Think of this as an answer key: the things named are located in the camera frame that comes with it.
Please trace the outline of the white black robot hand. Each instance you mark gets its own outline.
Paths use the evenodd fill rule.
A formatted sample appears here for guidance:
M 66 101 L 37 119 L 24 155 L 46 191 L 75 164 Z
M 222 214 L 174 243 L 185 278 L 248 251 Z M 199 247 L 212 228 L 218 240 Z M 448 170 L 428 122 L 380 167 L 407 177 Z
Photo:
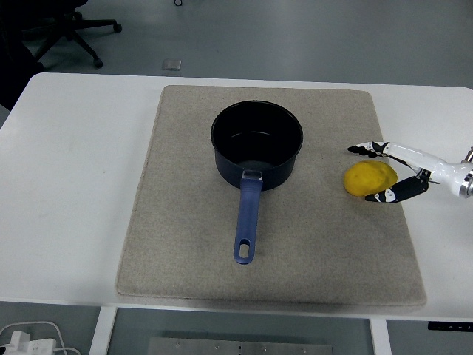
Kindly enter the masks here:
M 430 183 L 442 184 L 457 196 L 472 196 L 472 152 L 461 163 L 446 161 L 394 142 L 369 141 L 347 148 L 348 151 L 367 156 L 368 158 L 392 158 L 408 166 L 415 174 L 393 186 L 374 194 L 367 195 L 365 200 L 379 203 L 398 203 L 426 192 Z

